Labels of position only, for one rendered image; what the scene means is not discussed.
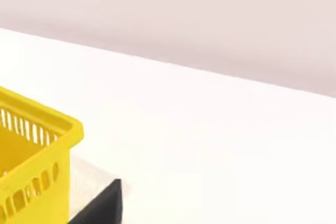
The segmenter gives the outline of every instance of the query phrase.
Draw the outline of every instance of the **pink wall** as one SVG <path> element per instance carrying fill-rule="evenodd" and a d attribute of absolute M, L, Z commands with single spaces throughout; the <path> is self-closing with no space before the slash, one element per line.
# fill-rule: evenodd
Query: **pink wall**
<path fill-rule="evenodd" d="M 336 0 L 0 0 L 0 26 L 336 96 Z"/>

